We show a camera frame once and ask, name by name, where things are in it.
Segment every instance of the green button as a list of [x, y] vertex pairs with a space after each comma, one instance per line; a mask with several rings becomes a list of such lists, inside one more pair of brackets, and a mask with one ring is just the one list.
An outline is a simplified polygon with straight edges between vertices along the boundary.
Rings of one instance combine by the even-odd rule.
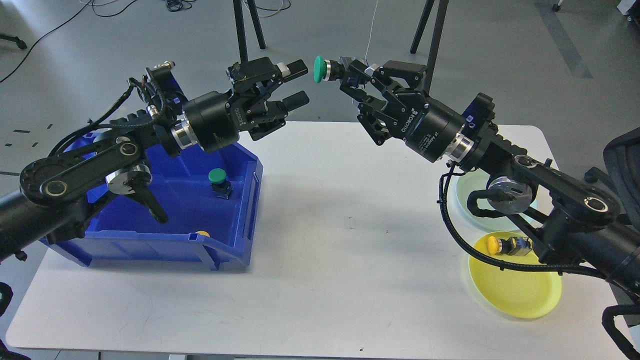
[[220, 185], [227, 180], [227, 172], [221, 168], [215, 168], [209, 172], [209, 181], [213, 184]]
[[316, 57], [316, 62], [314, 63], [314, 80], [316, 83], [320, 84], [320, 81], [324, 79], [326, 76], [326, 63], [324, 62], [324, 58], [322, 55], [318, 55]]

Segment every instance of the black stand leg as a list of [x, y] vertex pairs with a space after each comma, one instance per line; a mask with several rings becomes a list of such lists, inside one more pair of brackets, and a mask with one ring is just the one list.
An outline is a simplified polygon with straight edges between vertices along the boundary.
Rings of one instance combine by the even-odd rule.
[[255, 29], [255, 36], [258, 38], [258, 45], [261, 49], [266, 49], [267, 45], [264, 43], [264, 35], [262, 34], [262, 26], [260, 26], [260, 17], [258, 17], [258, 10], [255, 7], [255, 0], [247, 0], [249, 6], [249, 12], [251, 13], [251, 20], [253, 21], [253, 28]]
[[4, 33], [0, 33], [0, 39], [15, 42], [15, 44], [18, 45], [18, 48], [22, 50], [25, 50], [27, 48], [27, 44], [25, 44], [24, 41], [20, 40], [19, 37], [13, 37]]
[[236, 16], [236, 33], [238, 34], [238, 49], [240, 50], [240, 62], [246, 63], [249, 56], [246, 52], [246, 37], [244, 35], [244, 18], [242, 15], [242, 1], [234, 0], [234, 15]]
[[440, 47], [440, 37], [442, 36], [442, 28], [444, 27], [444, 17], [447, 15], [447, 5], [449, 0], [440, 0], [438, 3], [438, 13], [436, 14], [436, 23], [433, 28], [433, 37], [431, 37], [431, 48], [429, 49], [429, 58], [427, 59], [427, 74], [424, 76], [424, 92], [429, 93], [431, 89], [431, 81], [433, 80], [433, 69], [436, 66], [436, 58], [438, 57], [438, 48]]
[[422, 40], [424, 27], [427, 25], [427, 20], [429, 20], [429, 14], [431, 14], [433, 3], [435, 3], [435, 0], [427, 0], [424, 3], [422, 16], [420, 16], [420, 22], [418, 22], [418, 28], [415, 30], [415, 35], [413, 36], [413, 42], [411, 43], [411, 49], [409, 50], [409, 52], [412, 54], [415, 54], [415, 52], [418, 50], [418, 45], [420, 45], [420, 40]]

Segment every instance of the blue storage bin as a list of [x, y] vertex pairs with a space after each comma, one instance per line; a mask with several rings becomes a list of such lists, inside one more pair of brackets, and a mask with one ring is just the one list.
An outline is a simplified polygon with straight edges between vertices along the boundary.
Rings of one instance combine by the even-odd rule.
[[[72, 148], [94, 137], [89, 134]], [[83, 239], [53, 245], [41, 241], [82, 266], [94, 259], [196, 261], [211, 270], [229, 261], [249, 265], [262, 179], [258, 158], [236, 143], [210, 154], [192, 146], [174, 159], [157, 145], [147, 149], [147, 158], [153, 176], [149, 189], [169, 215], [166, 224], [156, 222], [137, 202], [119, 196], [91, 221]], [[213, 168], [227, 172], [233, 186], [228, 200], [211, 189], [207, 175]], [[93, 202], [106, 191], [106, 185], [92, 189], [88, 200]]]

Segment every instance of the plastic plate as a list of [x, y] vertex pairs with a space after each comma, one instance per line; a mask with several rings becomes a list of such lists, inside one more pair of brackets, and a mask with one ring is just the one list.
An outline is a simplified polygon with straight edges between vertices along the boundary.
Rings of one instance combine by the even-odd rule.
[[[496, 231], [480, 238], [474, 248], [488, 255], [486, 239], [491, 235], [503, 239], [518, 236], [509, 231]], [[540, 264], [533, 251], [525, 256], [498, 255], [493, 258], [519, 264]], [[548, 314], [562, 294], [562, 280], [557, 273], [501, 271], [472, 257], [469, 257], [469, 272], [476, 288], [491, 305], [517, 318], [533, 319]]]
[[[458, 198], [458, 205], [464, 210], [468, 217], [480, 225], [482, 228], [490, 231], [514, 231], [518, 230], [518, 227], [512, 223], [508, 218], [479, 218], [471, 214], [471, 211], [467, 209], [467, 199], [469, 194], [474, 190], [484, 190], [486, 188], [486, 182], [489, 180], [489, 174], [483, 171], [469, 172], [467, 175], [459, 176], [456, 182], [456, 196]], [[486, 199], [479, 199], [478, 206], [481, 209], [493, 209]], [[534, 209], [538, 208], [538, 203], [534, 200], [531, 204]], [[525, 220], [532, 222], [532, 219], [524, 216]]]

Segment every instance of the gray floor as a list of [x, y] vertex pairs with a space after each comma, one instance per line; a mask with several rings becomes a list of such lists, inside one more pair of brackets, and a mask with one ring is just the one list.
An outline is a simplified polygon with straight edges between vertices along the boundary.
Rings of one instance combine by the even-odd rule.
[[[257, 2], [265, 7], [280, 5], [279, 0]], [[113, 13], [127, 3], [119, 0], [96, 10]], [[604, 165], [602, 148], [608, 141], [638, 126], [640, 31], [617, 11], [615, 0], [568, 1], [557, 14], [550, 11], [550, 4], [451, 1], [431, 95], [458, 111], [478, 92], [492, 96], [498, 124], [538, 126], [560, 168], [581, 176], [593, 165]], [[379, 1], [370, 62], [426, 62], [429, 30], [418, 53], [408, 52], [423, 5], [422, 0]], [[32, 45], [81, 6], [73, 0], [4, 0], [0, 31], [19, 35]], [[292, 0], [291, 9], [262, 19], [265, 51], [258, 49], [245, 12], [249, 56], [269, 56], [275, 62], [302, 58], [309, 67], [317, 54], [362, 57], [375, 6], [374, 0]], [[140, 77], [145, 67], [175, 61], [173, 73], [188, 97], [226, 90], [225, 69], [237, 61], [235, 36], [231, 1], [198, 1], [192, 10], [179, 13], [167, 12], [162, 1], [138, 1], [108, 19], [86, 8], [42, 40], [23, 66], [0, 84], [0, 174], [19, 173], [45, 156], [63, 135], [104, 113], [124, 91], [125, 80]], [[0, 42], [0, 78], [24, 53]], [[274, 97], [301, 88], [311, 103], [289, 120], [356, 120], [355, 108], [335, 83], [317, 85], [311, 76], [283, 86]], [[141, 105], [128, 101], [116, 115]], [[14, 189], [17, 177], [0, 175], [0, 193]], [[10, 323], [44, 250], [34, 244], [28, 248], [26, 263], [10, 259], [0, 267], [0, 281], [11, 284], [15, 292], [15, 301], [0, 318], [0, 333]], [[22, 352], [34, 360], [97, 358], [95, 352]], [[114, 353], [102, 358], [166, 356]]]

